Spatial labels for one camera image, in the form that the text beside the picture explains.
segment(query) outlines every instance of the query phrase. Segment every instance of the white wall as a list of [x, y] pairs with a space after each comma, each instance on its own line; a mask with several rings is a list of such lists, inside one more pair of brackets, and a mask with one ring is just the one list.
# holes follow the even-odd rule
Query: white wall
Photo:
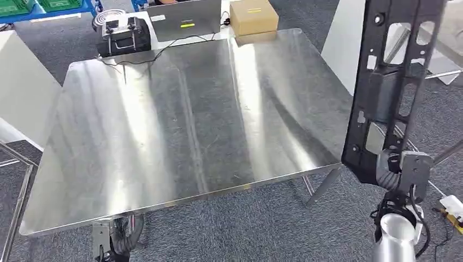
[[16, 32], [0, 32], [0, 140], [26, 139], [43, 150], [60, 92]]

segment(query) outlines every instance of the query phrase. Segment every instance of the silver cylinder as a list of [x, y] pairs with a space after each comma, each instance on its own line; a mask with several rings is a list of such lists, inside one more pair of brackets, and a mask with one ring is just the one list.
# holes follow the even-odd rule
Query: silver cylinder
[[373, 261], [415, 261], [415, 228], [407, 218], [393, 213], [384, 215], [381, 218], [381, 232], [382, 237], [374, 248]]

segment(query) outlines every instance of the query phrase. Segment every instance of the cable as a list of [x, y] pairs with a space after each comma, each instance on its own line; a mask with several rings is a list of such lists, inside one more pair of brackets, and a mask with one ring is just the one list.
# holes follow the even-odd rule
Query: cable
[[131, 61], [120, 61], [120, 62], [117, 62], [117, 63], [115, 63], [115, 64], [106, 63], [106, 62], [104, 62], [102, 59], [100, 59], [100, 61], [101, 61], [103, 64], [105, 64], [105, 65], [107, 65], [107, 66], [111, 66], [111, 67], [118, 66], [118, 65], [120, 65], [120, 64], [122, 64], [122, 63], [137, 65], [137, 64], [144, 64], [144, 63], [155, 62], [155, 61], [159, 58], [159, 56], [161, 56], [162, 52], [164, 52], [164, 50], [166, 50], [167, 48], [171, 47], [175, 42], [177, 42], [177, 41], [179, 41], [179, 40], [185, 40], [185, 39], [188, 39], [188, 38], [191, 38], [191, 37], [198, 37], [198, 38], [201, 38], [201, 39], [204, 40], [204, 41], [210, 41], [210, 40], [207, 40], [207, 39], [204, 38], [204, 37], [201, 37], [201, 36], [199, 36], [199, 35], [195, 35], [195, 34], [194, 34], [194, 35], [189, 35], [189, 36], [184, 37], [184, 38], [175, 39], [175, 40], [172, 41], [172, 43], [170, 43], [168, 46], [162, 48], [161, 51], [160, 51], [158, 54], [156, 54], [156, 56], [155, 56], [153, 59], [151, 59], [151, 60], [147, 60], [147, 61], [143, 61], [143, 62], [135, 62], [135, 63], [134, 63], [134, 62], [131, 62]]
[[442, 214], [442, 217], [444, 218], [444, 226], [446, 228], [446, 239], [442, 242], [440, 242], [439, 244], [436, 244], [436, 246], [434, 247], [434, 261], [437, 261], [437, 249], [438, 247], [443, 247], [445, 246], [453, 237], [454, 235], [454, 228], [455, 228], [455, 225], [452, 224], [452, 234], [449, 236], [449, 231], [448, 231], [448, 226], [447, 226], [447, 219], [446, 219], [446, 216], [448, 213], [441, 213]]
[[418, 253], [415, 256], [415, 258], [419, 258], [429, 247], [429, 242], [431, 241], [431, 230], [429, 229], [429, 226], [426, 223], [426, 221], [424, 221], [423, 217], [421, 216], [421, 213], [418, 212], [417, 204], [415, 203], [415, 185], [414, 184], [410, 186], [410, 201], [412, 202], [413, 210], [415, 211], [418, 218], [421, 220], [421, 223], [423, 224], [424, 228], [426, 229], [426, 242], [424, 243], [424, 246], [420, 249], [420, 251], [418, 251]]
[[[223, 23], [222, 23], [222, 19], [223, 19], [223, 15], [224, 15], [224, 14], [227, 14], [227, 15], [228, 15], [228, 18], [225, 19], [225, 21], [223, 21]], [[221, 25], [221, 26], [229, 26], [229, 25], [232, 23], [232, 22], [230, 21], [230, 18], [231, 18], [231, 17], [230, 17], [230, 13], [227, 12], [227, 11], [224, 11], [224, 12], [222, 13], [222, 16], [220, 17], [220, 23], [221, 23], [220, 25]]]
[[230, 18], [230, 13], [229, 13], [228, 11], [224, 11], [224, 12], [222, 13], [222, 16], [220, 17], [220, 20], [222, 20], [224, 14], [227, 14], [227, 15], [228, 15], [228, 18]]

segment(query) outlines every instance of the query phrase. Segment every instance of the laptop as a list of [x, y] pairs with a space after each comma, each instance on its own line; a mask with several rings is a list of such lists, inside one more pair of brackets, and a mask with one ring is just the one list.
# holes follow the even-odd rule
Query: laptop
[[221, 0], [193, 0], [147, 9], [159, 42], [220, 32]]

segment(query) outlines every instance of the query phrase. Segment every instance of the metal bracket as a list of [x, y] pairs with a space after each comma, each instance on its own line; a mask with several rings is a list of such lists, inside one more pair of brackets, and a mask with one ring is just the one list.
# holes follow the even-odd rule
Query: metal bracket
[[110, 220], [96, 221], [92, 224], [93, 257], [100, 258], [101, 261], [105, 261], [101, 258], [101, 255], [103, 255], [103, 258], [110, 255], [111, 224], [112, 221]]
[[[354, 101], [341, 158], [361, 183], [379, 185], [378, 155], [366, 148], [371, 124], [385, 127], [384, 150], [400, 155], [406, 148], [405, 141], [408, 141], [420, 104], [420, 87], [425, 79], [425, 70], [412, 72], [410, 65], [412, 60], [422, 58], [425, 59], [424, 68], [428, 67], [445, 3], [445, 0], [366, 1]], [[435, 26], [430, 42], [423, 45], [416, 39], [424, 22], [432, 22]], [[389, 27], [395, 23], [411, 25], [401, 64], [391, 64], [384, 54]], [[407, 88], [414, 89], [415, 93], [412, 106], [404, 110], [402, 96]], [[403, 136], [395, 132], [398, 124], [405, 126]], [[404, 166], [395, 161], [390, 171], [398, 174], [399, 164]]]

